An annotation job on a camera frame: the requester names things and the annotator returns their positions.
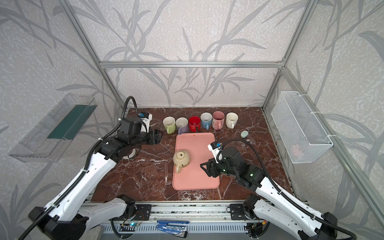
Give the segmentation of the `pink plastic tray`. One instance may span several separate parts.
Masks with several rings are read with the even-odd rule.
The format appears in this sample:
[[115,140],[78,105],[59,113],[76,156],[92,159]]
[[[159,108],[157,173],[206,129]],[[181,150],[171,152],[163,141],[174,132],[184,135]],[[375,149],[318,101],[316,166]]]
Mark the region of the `pink plastic tray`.
[[173,188],[181,190],[216,189],[220,178],[209,177],[200,164],[210,160],[213,155],[208,145],[215,141],[213,133],[186,133],[176,137],[175,151],[187,151],[191,160],[179,173],[173,174]]

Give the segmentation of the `beige teapot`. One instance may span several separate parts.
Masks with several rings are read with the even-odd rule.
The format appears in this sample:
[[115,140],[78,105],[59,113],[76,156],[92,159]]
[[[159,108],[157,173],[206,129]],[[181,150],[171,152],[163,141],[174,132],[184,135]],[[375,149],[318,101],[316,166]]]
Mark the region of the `beige teapot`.
[[186,167],[191,160],[191,156],[188,151],[177,151],[173,156],[173,163],[175,166],[175,173],[178,174],[183,167]]

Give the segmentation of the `green mug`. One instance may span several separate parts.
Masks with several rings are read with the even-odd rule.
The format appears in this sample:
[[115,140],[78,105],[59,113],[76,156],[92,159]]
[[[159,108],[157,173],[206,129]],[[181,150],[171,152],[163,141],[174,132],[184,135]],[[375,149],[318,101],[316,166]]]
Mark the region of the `green mug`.
[[174,117],[166,117],[163,120],[164,128],[168,135],[173,134],[176,131],[176,120]]

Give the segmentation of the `pink mug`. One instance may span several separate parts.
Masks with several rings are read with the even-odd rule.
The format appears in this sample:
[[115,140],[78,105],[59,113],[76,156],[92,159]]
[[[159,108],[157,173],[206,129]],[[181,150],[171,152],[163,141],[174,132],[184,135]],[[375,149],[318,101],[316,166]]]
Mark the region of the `pink mug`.
[[215,111],[213,113],[212,127],[215,130],[221,130],[224,126],[225,114],[221,111]]

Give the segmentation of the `white mug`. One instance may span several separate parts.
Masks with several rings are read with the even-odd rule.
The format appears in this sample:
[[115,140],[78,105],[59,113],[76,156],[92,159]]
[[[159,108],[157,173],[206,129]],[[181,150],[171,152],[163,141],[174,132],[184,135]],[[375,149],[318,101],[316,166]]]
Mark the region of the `white mug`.
[[229,129],[234,129],[237,124],[239,116],[236,113],[228,113],[226,115],[226,126]]

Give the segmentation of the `red mug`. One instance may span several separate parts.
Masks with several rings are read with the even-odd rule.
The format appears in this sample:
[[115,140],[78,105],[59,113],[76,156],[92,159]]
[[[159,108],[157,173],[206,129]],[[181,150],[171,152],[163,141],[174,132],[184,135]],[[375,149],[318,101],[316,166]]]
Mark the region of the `red mug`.
[[201,119],[197,116],[190,117],[189,128],[192,133],[197,133],[201,128]]

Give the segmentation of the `blue mug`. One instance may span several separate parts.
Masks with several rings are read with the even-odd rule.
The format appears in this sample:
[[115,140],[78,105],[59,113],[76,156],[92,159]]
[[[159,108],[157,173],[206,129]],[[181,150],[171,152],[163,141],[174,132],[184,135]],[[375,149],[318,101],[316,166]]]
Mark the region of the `blue mug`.
[[208,112],[202,113],[200,116],[200,119],[201,119],[201,127],[205,130],[209,130],[213,120],[212,114]]

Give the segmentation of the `purple mug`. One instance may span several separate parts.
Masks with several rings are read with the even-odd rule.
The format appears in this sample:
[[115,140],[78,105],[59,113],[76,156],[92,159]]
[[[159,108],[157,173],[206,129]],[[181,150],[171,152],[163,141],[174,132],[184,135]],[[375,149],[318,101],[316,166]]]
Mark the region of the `purple mug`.
[[189,129],[189,121],[187,118],[181,117],[176,120],[178,135],[185,134]]

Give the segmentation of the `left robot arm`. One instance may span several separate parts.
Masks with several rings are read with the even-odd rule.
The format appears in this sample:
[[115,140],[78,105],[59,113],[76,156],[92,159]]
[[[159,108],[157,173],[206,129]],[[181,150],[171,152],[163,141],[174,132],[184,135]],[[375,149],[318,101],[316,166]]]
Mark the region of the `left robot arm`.
[[29,213],[33,223],[19,238],[24,240],[38,227],[52,240],[78,240],[85,232],[109,219],[131,217],[134,202],[128,197],[115,198],[90,211],[80,208],[95,186],[124,156],[143,145],[161,142],[164,133],[151,129],[152,118],[148,112],[121,117],[119,124],[91,147],[85,166],[76,177],[45,207],[33,208]]

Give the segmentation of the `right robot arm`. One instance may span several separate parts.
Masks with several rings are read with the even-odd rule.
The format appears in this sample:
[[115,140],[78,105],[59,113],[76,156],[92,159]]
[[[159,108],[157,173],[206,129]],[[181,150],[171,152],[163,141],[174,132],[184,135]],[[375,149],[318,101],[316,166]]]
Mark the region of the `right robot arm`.
[[209,177],[233,176],[240,186],[256,193],[243,203],[249,219],[266,220],[298,240],[335,240],[338,233],[348,235],[349,240],[357,239],[338,226],[334,215],[309,207],[282,189],[266,170],[247,164],[236,148],[212,143],[208,149],[214,157],[200,167]]

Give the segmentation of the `clear tape roll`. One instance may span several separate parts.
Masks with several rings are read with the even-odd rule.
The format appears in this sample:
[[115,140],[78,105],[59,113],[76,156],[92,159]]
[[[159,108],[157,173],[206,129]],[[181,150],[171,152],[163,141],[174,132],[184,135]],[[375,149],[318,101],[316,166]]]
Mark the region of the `clear tape roll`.
[[138,154],[138,150],[137,149],[133,149],[127,156],[124,156],[123,159],[124,160],[128,160],[128,159],[134,159]]

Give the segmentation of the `pink object in basket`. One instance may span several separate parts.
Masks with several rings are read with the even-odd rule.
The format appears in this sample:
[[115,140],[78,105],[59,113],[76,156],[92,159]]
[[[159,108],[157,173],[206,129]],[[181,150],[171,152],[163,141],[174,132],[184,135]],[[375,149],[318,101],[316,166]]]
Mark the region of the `pink object in basket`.
[[295,159],[297,159],[298,161],[301,160],[304,156],[303,149],[299,145],[293,145],[291,147],[291,152],[292,152],[293,156],[295,157]]

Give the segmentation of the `blue stapler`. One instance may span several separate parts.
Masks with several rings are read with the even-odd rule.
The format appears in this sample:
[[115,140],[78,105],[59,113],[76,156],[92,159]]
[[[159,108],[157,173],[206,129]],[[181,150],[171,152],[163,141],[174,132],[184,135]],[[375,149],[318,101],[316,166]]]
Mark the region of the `blue stapler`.
[[187,225],[190,223],[188,221],[170,221],[163,220],[157,221],[156,229],[164,233],[171,234],[175,237],[186,238],[188,231]]

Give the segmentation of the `green circuit board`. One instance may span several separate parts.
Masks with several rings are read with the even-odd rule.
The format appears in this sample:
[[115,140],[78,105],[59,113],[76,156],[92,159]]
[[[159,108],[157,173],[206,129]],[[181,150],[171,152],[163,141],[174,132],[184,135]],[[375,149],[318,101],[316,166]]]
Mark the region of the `green circuit board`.
[[133,227],[138,227],[142,222],[123,222],[121,224],[121,227],[124,228],[133,228]]

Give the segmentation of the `aluminium mounting rail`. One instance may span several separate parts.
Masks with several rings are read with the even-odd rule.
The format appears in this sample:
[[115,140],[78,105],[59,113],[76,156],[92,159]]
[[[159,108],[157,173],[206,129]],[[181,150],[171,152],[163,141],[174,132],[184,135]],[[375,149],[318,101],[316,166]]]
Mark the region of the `aluminium mounting rail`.
[[[92,208],[81,208],[81,203],[75,204],[69,200],[66,200],[63,204],[55,209],[55,212],[50,214],[52,217],[59,216],[60,221],[71,221],[77,214],[84,217],[89,217],[95,221],[98,225],[103,221],[111,218],[127,218],[128,207],[134,206],[135,202],[126,202],[123,199],[115,198],[112,201],[104,204],[99,204]],[[203,204],[171,204],[160,207],[155,207],[151,210],[151,215],[167,215],[172,218],[202,218],[203,216],[216,216],[229,214],[227,212],[227,206],[219,205],[213,202],[207,202]],[[257,219],[264,219],[274,223],[283,223],[284,221],[294,222],[303,228],[309,227],[313,223],[313,218],[305,216],[304,213],[300,213],[297,209],[288,208],[287,212],[284,210],[273,207],[270,203],[264,200],[256,202],[256,206],[253,209],[245,210],[245,214],[250,221]]]

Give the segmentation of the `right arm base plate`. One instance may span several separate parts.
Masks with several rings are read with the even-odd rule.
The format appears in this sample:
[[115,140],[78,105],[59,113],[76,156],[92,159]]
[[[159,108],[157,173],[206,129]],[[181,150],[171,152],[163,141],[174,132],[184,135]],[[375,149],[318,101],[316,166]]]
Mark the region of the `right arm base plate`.
[[233,221],[248,220],[244,211],[243,204],[230,204],[226,210],[231,215],[231,220]]

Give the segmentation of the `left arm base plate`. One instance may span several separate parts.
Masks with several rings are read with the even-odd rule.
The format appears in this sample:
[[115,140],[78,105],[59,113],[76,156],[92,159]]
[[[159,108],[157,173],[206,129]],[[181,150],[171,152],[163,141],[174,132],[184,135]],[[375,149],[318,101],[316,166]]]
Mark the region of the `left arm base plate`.
[[150,219],[152,205],[139,204],[128,207],[127,219],[130,221],[148,221]]

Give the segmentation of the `clear plastic wall shelf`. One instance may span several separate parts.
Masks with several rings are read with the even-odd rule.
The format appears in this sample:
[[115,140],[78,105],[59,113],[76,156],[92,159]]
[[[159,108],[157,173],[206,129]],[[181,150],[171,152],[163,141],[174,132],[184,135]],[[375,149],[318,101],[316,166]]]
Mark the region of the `clear plastic wall shelf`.
[[94,97],[67,94],[9,156],[23,163],[57,162],[96,108]]

